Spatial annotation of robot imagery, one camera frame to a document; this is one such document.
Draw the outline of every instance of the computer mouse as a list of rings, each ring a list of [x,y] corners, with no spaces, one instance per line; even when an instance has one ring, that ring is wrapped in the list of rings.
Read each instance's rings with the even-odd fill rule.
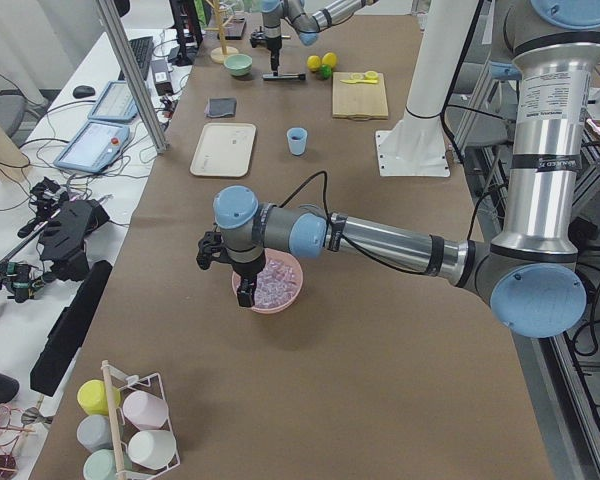
[[[96,94],[96,90],[89,85],[78,85],[73,89],[73,98],[91,97]]]

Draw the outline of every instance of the white wall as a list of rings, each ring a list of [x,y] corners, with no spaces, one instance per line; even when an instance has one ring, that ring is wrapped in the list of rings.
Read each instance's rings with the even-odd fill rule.
[[[0,73],[36,101],[59,89],[103,31],[93,0],[0,0]],[[0,79],[0,90],[13,89]]]

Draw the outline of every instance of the wooden cutting board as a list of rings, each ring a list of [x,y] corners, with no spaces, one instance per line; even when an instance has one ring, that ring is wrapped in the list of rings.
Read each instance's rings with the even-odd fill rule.
[[[378,74],[377,84],[347,84],[340,81],[349,78],[351,78],[351,72],[333,73],[333,117],[353,120],[389,118],[384,75]]]

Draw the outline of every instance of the white cup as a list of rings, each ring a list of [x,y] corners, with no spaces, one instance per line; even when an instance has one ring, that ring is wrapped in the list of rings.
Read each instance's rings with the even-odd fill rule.
[[[138,430],[157,430],[169,417],[169,406],[162,398],[138,390],[125,398],[122,413]]]
[[[307,147],[307,131],[302,127],[293,127],[287,130],[289,150],[293,155],[302,155]]]
[[[143,430],[131,437],[127,453],[133,463],[160,470],[176,454],[176,438],[168,430]]]

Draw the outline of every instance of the keyboard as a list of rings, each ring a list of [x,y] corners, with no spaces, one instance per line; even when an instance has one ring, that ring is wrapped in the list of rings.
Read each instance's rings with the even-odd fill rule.
[[[136,57],[136,62],[138,62],[140,74],[146,80],[151,66],[151,56],[153,55],[153,37],[134,38],[129,40],[129,45],[131,45],[131,50]],[[122,70],[118,75],[118,80],[124,80]]]

